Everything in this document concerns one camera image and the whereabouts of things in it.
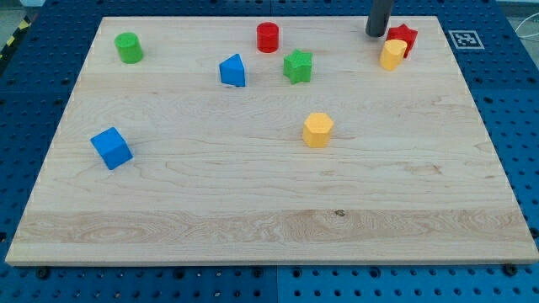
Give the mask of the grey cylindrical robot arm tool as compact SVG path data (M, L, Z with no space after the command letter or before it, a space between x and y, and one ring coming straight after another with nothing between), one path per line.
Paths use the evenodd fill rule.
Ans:
M389 18L391 17L394 0L373 0L371 11L366 22L366 34L379 38L386 33Z

